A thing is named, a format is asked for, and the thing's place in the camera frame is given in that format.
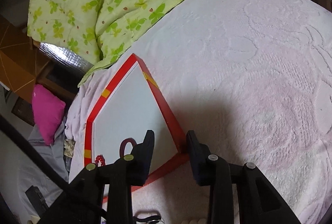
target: maroon ring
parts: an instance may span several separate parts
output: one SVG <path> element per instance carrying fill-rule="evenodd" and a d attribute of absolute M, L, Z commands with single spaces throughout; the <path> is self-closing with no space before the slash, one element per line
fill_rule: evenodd
<path fill-rule="evenodd" d="M 128 138 L 123 140 L 122 143 L 120 144 L 120 152 L 119 152 L 120 158 L 123 158 L 125 155 L 125 147 L 127 143 L 131 143 L 132 147 L 134 147 L 137 144 L 133 138 Z"/>

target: brown cardboard box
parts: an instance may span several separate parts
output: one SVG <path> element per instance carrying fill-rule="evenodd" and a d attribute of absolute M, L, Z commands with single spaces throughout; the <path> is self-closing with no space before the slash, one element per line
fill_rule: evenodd
<path fill-rule="evenodd" d="M 0 15 L 0 81 L 31 103 L 36 78 L 49 59 L 29 37 Z"/>

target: embossed pattern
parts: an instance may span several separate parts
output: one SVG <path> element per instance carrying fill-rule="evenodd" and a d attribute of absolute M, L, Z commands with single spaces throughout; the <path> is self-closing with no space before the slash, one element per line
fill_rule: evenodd
<path fill-rule="evenodd" d="M 310 0 L 186 0 L 99 79 L 136 53 L 184 131 L 230 163 L 255 162 L 301 223 L 317 223 L 332 202 L 331 29 L 332 14 Z M 77 101 L 89 112 L 97 84 L 85 86 Z M 68 117 L 79 113 L 79 127 L 77 107 Z M 83 167 L 79 153 L 73 165 Z M 207 207 L 189 164 L 133 193 L 134 212 L 172 224 Z"/>

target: silver foil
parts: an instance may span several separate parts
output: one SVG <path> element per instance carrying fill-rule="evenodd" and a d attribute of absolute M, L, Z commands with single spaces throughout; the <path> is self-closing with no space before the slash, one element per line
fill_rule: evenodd
<path fill-rule="evenodd" d="M 39 49 L 51 59 L 61 63 L 68 71 L 78 77 L 82 77 L 93 67 L 87 60 L 65 47 L 58 47 L 54 44 L 41 42 Z"/>

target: pink pillow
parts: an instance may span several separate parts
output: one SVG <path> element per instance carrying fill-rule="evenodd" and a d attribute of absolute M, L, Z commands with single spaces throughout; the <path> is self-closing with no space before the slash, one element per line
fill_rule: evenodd
<path fill-rule="evenodd" d="M 34 86 L 32 93 L 32 111 L 34 122 L 39 128 L 45 144 L 54 142 L 54 134 L 63 119 L 66 104 L 40 84 Z"/>

